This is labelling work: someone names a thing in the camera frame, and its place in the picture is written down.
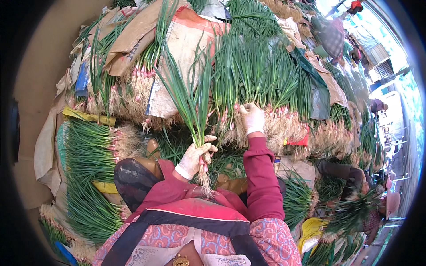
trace red sleeve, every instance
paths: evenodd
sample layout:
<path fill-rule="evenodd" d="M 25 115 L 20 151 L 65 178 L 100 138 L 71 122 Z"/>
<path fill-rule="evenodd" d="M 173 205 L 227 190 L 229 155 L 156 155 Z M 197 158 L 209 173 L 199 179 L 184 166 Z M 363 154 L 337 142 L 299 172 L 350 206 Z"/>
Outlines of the red sleeve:
<path fill-rule="evenodd" d="M 248 180 L 247 218 L 250 222 L 263 218 L 284 220 L 282 195 L 273 169 L 274 154 L 266 147 L 264 137 L 253 137 L 248 143 L 250 148 L 243 158 Z"/>
<path fill-rule="evenodd" d="M 361 2 L 360 1 L 352 1 L 351 8 L 355 9 L 357 6 L 362 7 Z"/>

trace brown paper bag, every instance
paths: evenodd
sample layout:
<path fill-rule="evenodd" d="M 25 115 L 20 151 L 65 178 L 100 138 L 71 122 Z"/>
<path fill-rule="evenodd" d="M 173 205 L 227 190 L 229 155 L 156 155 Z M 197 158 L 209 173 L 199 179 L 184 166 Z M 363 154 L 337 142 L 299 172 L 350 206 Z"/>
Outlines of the brown paper bag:
<path fill-rule="evenodd" d="M 58 95 L 37 138 L 34 150 L 34 172 L 36 180 L 50 188 L 53 196 L 59 189 L 61 176 L 55 156 L 57 116 L 65 107 L 65 92 Z"/>
<path fill-rule="evenodd" d="M 292 155 L 280 156 L 280 163 L 275 164 L 275 174 L 282 178 L 287 179 L 288 170 L 298 173 L 306 182 L 310 189 L 315 185 L 315 167 L 304 162 L 294 161 Z"/>

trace burlap sack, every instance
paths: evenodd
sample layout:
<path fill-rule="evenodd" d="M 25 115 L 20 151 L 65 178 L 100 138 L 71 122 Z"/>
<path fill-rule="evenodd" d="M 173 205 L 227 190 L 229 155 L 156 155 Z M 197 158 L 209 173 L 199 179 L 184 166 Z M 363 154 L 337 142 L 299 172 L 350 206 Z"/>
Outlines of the burlap sack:
<path fill-rule="evenodd" d="M 181 69 L 181 75 L 186 81 L 188 72 L 194 62 L 195 50 L 199 43 L 200 49 L 204 49 L 215 37 L 225 30 L 225 23 L 212 22 L 197 15 L 192 9 L 181 7 L 177 10 L 170 24 L 167 34 L 167 45 L 175 61 Z M 164 58 L 160 59 L 160 73 L 167 73 Z M 151 95 L 147 106 L 147 115 L 161 118 L 170 118 L 177 114 L 172 98 L 159 79 L 151 89 Z"/>

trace latex glove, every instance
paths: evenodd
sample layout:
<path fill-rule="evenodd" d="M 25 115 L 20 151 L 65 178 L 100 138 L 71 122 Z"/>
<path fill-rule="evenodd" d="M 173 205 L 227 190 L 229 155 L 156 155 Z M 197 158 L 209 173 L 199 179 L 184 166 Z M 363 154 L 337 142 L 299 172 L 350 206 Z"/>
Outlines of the latex glove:
<path fill-rule="evenodd" d="M 254 103 L 246 103 L 240 106 L 239 113 L 242 118 L 246 136 L 256 131 L 264 133 L 265 113 L 262 109 L 257 107 Z"/>
<path fill-rule="evenodd" d="M 217 148 L 208 141 L 213 141 L 215 139 L 215 136 L 204 136 L 204 142 L 207 143 L 199 148 L 195 148 L 195 145 L 191 144 L 185 152 L 181 162 L 176 165 L 176 172 L 184 178 L 192 180 L 194 175 L 198 173 L 201 166 L 204 165 L 204 168 L 207 168 L 207 164 L 211 163 L 213 153 L 217 152 Z"/>

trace market stall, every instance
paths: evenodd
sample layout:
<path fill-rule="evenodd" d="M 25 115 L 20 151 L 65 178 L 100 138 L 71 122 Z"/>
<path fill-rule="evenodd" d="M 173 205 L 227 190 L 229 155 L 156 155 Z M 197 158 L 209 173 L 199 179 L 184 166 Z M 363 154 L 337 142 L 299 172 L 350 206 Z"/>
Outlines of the market stall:
<path fill-rule="evenodd" d="M 329 24 L 314 5 L 290 1 L 105 7 L 81 27 L 37 140 L 37 180 L 55 196 L 40 209 L 54 251 L 89 265 L 129 217 L 114 184 L 114 168 L 126 158 L 144 161 L 160 179 L 156 160 L 176 165 L 189 145 L 214 135 L 219 150 L 194 182 L 207 195 L 227 180 L 241 180 L 242 189 L 248 142 L 238 111 L 255 103 L 275 173 L 285 180 L 284 222 L 302 262 L 350 261 L 365 241 L 357 226 L 377 194 L 340 200 L 346 182 L 321 175 L 316 162 L 371 174 L 384 156 L 363 72 L 350 58 L 332 64 L 312 52 Z"/>

